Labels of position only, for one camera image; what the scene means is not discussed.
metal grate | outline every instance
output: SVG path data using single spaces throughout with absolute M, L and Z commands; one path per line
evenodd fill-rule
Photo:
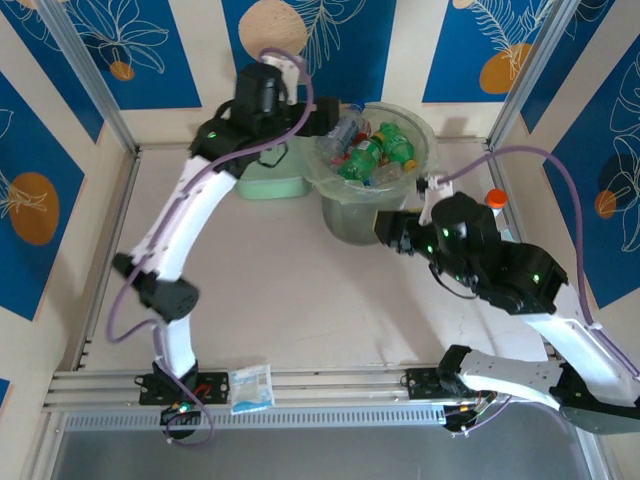
M 275 408 L 265 412 L 231 415 L 212 412 L 217 429 L 314 428 L 314 427 L 382 427 L 439 425 L 445 423 L 441 406 L 359 407 L 359 408 Z M 160 428 L 158 411 L 82 412 L 67 419 L 65 431 L 132 431 Z M 195 420 L 178 428 L 208 428 L 208 420 Z

orange bottle cap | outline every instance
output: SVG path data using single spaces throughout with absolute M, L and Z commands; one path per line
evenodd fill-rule
M 503 208 L 508 201 L 507 192 L 499 188 L 494 188 L 487 194 L 487 205 L 491 208 Z
M 418 166 L 418 162 L 416 162 L 414 159 L 411 160 L 407 160 L 404 163 L 404 171 L 405 172 L 410 172 L 411 170 L 413 170 L 414 168 L 416 168 Z

small packet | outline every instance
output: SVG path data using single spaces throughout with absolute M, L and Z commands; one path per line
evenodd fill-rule
M 256 365 L 234 370 L 229 377 L 231 389 L 231 415 L 257 412 L 273 407 L 271 367 Z

white robotic arm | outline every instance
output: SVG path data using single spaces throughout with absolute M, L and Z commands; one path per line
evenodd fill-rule
M 133 249 L 134 265 L 146 259 L 142 274 L 156 272 L 158 281 L 175 282 L 180 279 L 187 255 L 200 231 L 213 210 L 238 181 L 227 171 L 212 171 L 196 178 L 210 163 L 199 155 L 185 162 L 180 180 L 160 216 L 143 241 Z M 194 179 L 196 183 L 191 193 L 185 193 L 185 187 Z M 190 314 L 170 323 L 163 321 L 151 308 L 149 314 L 158 319 L 153 327 L 159 329 L 156 338 L 161 345 L 156 345 L 157 350 L 163 352 L 164 362 L 171 372 L 177 378 L 182 378 L 196 364 L 191 348 Z
M 426 257 L 439 283 L 446 273 L 480 299 L 519 316 L 563 360 L 523 362 L 454 345 L 437 369 L 408 371 L 410 397 L 429 398 L 420 395 L 439 388 L 463 397 L 501 392 L 559 410 L 595 433 L 640 431 L 640 378 L 601 325 L 585 320 L 564 270 L 539 247 L 502 241 L 489 207 L 453 194 L 442 178 L 432 174 L 418 181 L 425 194 L 421 213 L 380 212 L 378 238 L 398 253 Z

translucent plastic bucket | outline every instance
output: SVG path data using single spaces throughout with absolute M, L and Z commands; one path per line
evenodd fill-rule
M 347 243 L 371 245 L 378 241 L 373 232 L 378 210 L 402 208 L 406 196 L 415 191 L 416 178 L 437 167 L 437 148 L 427 122 L 404 108 L 382 102 L 368 103 L 362 115 L 371 122 L 373 132 L 382 122 L 396 123 L 413 144 L 418 167 L 378 187 L 358 186 L 334 173 L 316 148 L 304 156 L 303 175 L 323 197 L 322 215 L 329 230 Z

